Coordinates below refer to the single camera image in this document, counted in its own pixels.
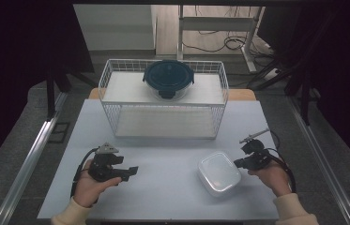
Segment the white wire basket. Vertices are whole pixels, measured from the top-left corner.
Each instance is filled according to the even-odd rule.
[[[116,137],[215,139],[228,99],[219,61],[180,61],[194,71],[194,84],[176,101],[155,97],[143,82],[159,60],[110,59],[99,81],[99,99]]]

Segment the wall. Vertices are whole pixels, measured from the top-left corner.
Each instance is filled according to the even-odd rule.
[[[89,51],[154,50],[154,6],[74,5]]]

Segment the sleeve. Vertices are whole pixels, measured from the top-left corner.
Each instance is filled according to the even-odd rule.
[[[309,214],[300,204],[295,193],[280,196],[274,200],[280,219],[276,225],[316,225],[317,218]]]
[[[67,208],[52,217],[52,225],[85,225],[85,221],[92,208],[84,208],[71,198]]]

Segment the plastic container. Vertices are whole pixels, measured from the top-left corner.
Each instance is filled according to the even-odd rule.
[[[176,60],[162,60],[151,64],[143,76],[153,96],[164,100],[184,97],[187,88],[194,83],[194,71]]]
[[[198,163],[198,175],[215,197],[229,192],[241,180],[241,172],[224,152],[215,152]]]

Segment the human hand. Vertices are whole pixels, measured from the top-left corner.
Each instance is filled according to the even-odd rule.
[[[256,175],[267,187],[271,188],[277,197],[292,193],[289,188],[288,174],[283,168],[271,160],[263,169],[258,171],[248,171],[249,175]]]
[[[84,169],[81,171],[78,184],[75,189],[74,201],[82,207],[88,208],[99,198],[99,194],[104,192],[106,188],[118,185],[122,179],[116,177],[105,182],[98,182],[93,179],[87,169],[90,167],[92,160],[89,159],[84,164]]]

